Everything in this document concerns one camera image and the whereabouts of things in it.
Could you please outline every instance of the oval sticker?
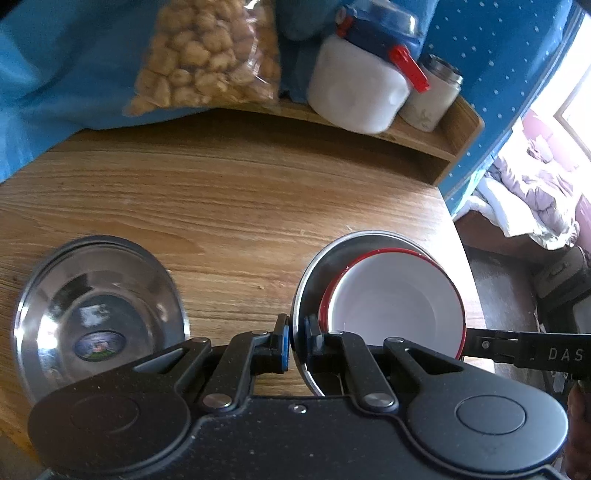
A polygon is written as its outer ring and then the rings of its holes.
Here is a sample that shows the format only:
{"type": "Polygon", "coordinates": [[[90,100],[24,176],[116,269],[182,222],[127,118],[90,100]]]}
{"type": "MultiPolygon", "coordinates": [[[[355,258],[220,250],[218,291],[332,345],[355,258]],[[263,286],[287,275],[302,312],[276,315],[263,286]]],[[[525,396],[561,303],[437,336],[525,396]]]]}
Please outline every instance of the oval sticker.
{"type": "Polygon", "coordinates": [[[74,344],[74,353],[87,362],[102,362],[117,355],[125,347],[125,337],[103,330],[87,333],[74,344]]]}

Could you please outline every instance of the wooden tabletop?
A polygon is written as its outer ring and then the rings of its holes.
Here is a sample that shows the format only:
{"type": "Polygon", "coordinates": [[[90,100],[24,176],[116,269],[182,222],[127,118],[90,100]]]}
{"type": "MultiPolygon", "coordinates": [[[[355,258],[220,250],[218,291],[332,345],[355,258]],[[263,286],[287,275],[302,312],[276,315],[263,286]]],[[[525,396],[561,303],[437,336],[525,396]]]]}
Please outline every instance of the wooden tabletop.
{"type": "MultiPolygon", "coordinates": [[[[349,232],[401,233],[456,283],[484,327],[439,190],[409,149],[260,113],[211,111],[165,124],[81,132],[0,185],[0,427],[23,448],[29,405],[14,371],[15,302],[36,263],[83,235],[128,238],[170,270],[191,334],[215,345],[270,329],[307,264],[349,232]]],[[[310,394],[290,371],[258,391],[310,394]]]]}

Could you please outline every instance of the bag of snacks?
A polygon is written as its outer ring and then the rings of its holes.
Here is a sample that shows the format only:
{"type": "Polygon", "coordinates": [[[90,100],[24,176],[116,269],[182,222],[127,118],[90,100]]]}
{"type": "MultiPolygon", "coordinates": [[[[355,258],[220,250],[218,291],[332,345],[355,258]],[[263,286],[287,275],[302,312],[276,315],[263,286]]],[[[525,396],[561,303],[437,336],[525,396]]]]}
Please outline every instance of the bag of snacks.
{"type": "Polygon", "coordinates": [[[170,0],[155,32],[127,115],[277,100],[272,0],[170,0]]]}

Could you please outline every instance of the white bowl with red rim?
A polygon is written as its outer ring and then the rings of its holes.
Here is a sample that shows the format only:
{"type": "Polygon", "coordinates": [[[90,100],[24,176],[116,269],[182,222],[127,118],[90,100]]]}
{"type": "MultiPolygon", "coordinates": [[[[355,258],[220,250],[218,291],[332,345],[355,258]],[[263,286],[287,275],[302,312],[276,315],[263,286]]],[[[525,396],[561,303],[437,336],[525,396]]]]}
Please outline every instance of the white bowl with red rim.
{"type": "Polygon", "coordinates": [[[460,358],[466,337],[462,298],[433,260],[404,248],[353,260],[324,292],[320,328],[361,335],[368,345],[402,337],[460,358]]]}

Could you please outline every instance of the metal pan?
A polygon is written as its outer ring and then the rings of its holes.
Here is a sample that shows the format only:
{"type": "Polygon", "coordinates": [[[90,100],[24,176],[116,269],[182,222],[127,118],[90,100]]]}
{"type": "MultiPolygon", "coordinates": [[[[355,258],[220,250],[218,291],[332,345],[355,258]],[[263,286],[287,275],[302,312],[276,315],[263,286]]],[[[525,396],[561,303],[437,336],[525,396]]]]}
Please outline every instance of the metal pan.
{"type": "Polygon", "coordinates": [[[304,346],[301,342],[300,332],[304,329],[305,318],[318,313],[324,291],[335,276],[339,275],[357,257],[380,248],[405,248],[435,262],[427,251],[402,235],[368,230],[342,236],[324,247],[310,262],[300,280],[291,306],[291,344],[300,374],[315,395],[324,394],[308,371],[307,365],[300,361],[304,358],[301,354],[304,346]]]}
{"type": "Polygon", "coordinates": [[[12,330],[32,403],[187,338],[189,321],[166,269],[114,236],[75,240],[43,261],[21,293],[12,330]]]}

